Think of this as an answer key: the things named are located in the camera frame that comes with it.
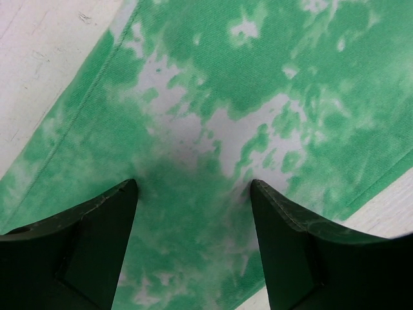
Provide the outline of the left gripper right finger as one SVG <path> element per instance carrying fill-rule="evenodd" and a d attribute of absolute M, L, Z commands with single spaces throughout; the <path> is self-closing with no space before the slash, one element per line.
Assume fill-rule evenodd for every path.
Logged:
<path fill-rule="evenodd" d="M 250 199 L 271 309 L 411 309 L 412 236 L 332 222 L 262 180 Z"/>

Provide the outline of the green tie-dye trousers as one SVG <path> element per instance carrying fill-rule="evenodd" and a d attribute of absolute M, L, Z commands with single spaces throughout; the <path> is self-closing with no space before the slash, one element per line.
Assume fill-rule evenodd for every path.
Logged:
<path fill-rule="evenodd" d="M 249 186 L 344 222 L 412 168 L 411 1 L 1 2 L 1 232 L 129 178 L 114 309 L 264 285 Z"/>

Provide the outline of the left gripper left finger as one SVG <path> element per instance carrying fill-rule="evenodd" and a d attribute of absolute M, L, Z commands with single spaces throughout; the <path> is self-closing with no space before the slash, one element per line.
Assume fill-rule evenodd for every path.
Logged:
<path fill-rule="evenodd" d="M 137 199 L 125 180 L 1 235 L 1 309 L 111 309 Z"/>

